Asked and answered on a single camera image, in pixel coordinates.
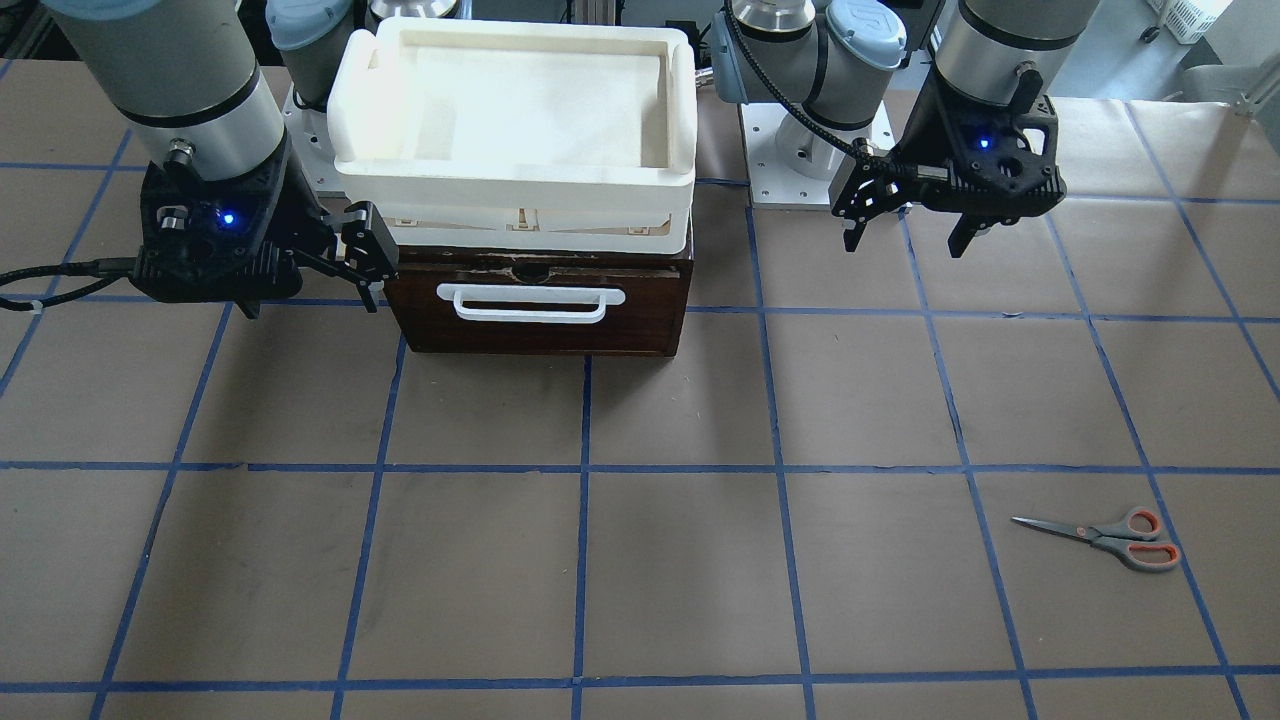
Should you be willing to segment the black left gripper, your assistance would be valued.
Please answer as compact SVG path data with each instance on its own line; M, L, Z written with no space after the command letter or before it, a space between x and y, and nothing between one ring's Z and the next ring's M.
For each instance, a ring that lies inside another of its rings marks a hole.
M1038 217L1060 204L1066 186L1056 159L1059 123L1043 87L1041 73L1021 72L1011 105L989 105L931 72L893 159L855 150L836 170L832 215L842 222L845 251L856 251L872 219L911 201L908 165L947 172L946 179L923 184L920 201L964 213L947 240L950 258L961 258L988 232L991 218Z

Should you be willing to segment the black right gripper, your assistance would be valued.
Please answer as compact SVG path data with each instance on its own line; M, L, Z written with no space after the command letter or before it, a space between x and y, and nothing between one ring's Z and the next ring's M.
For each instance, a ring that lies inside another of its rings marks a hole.
M166 304L234 301L256 320L262 300L302 288L300 265L356 286L366 310L397 278L398 246L371 201L326 215L289 138L252 170L205 179L195 147L174 138L140 195L143 243L137 288Z

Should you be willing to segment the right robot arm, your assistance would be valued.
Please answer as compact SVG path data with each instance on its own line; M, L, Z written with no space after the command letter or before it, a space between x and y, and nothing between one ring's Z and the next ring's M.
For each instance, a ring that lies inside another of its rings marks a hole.
M301 269L349 282L367 311L397 275L398 250L370 201L338 215L317 201L280 108L232 6L218 1L50 1L47 9L151 158L132 256L3 275L87 277L18 313L127 279L165 304L233 302L250 319L291 299Z

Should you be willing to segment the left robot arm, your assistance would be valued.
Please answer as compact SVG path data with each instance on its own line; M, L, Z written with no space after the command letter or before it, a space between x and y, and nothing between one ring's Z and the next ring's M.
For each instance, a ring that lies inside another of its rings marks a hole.
M829 210L856 250L870 220L915 202L952 213L952 258L993 225L1057 206L1059 118L1047 96L1093 1L960 1L892 149L869 128L914 46L882 1L726 1L710 24L717 94L774 102L780 152L829 182Z

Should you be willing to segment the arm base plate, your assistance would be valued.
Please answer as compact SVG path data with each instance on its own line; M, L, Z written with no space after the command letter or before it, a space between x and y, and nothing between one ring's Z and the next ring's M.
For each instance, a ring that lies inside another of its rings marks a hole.
M289 86L282 113L303 173L314 192L321 199L344 197L340 176L334 168L335 150L328 132L326 113L306 108L301 102L294 85Z
M844 155L772 102L740 108L751 200L773 210L828 211Z

